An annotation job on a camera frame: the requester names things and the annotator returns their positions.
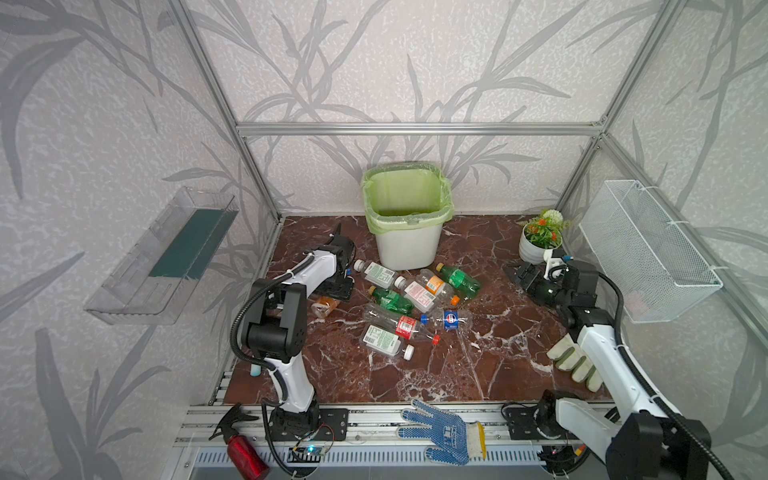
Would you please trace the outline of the small bottle blue label crushed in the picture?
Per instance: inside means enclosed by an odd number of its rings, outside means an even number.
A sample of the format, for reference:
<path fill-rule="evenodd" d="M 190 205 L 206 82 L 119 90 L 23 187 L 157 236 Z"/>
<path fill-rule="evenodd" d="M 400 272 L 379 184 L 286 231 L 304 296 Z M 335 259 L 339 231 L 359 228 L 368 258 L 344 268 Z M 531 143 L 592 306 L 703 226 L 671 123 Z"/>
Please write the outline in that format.
<path fill-rule="evenodd" d="M 466 309 L 435 307 L 419 316 L 420 322 L 435 332 L 465 331 L 472 327 L 471 312 Z"/>

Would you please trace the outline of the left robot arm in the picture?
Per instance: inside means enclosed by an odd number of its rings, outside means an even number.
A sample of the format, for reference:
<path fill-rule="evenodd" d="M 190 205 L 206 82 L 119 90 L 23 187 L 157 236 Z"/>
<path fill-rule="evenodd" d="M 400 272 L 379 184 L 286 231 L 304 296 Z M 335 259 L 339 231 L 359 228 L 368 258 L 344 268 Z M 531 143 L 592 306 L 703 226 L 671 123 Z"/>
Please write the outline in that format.
<path fill-rule="evenodd" d="M 348 270 L 355 244 L 336 227 L 329 239 L 309 250 L 297 265 L 273 279 L 258 279 L 235 315 L 229 345 L 236 358 L 265 369 L 278 400 L 273 422 L 313 431 L 320 408 L 306 374 L 302 349 L 308 331 L 307 301 L 317 293 L 350 299 L 354 280 Z"/>

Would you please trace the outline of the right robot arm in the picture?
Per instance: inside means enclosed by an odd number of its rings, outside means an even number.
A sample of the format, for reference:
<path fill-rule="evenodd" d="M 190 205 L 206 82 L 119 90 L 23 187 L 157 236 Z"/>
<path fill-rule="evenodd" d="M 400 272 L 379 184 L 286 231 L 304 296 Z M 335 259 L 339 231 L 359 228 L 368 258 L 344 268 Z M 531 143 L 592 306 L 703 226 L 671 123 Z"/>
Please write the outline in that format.
<path fill-rule="evenodd" d="M 513 262 L 503 272 L 536 304 L 556 310 L 568 339 L 592 362 L 618 413 L 617 421 L 611 421 L 574 394 L 547 390 L 532 415 L 540 436 L 575 436 L 612 479 L 704 479 L 709 470 L 731 478 L 703 423 L 684 417 L 636 363 L 622 338 L 625 302 L 613 280 L 576 260 L 549 269 Z"/>

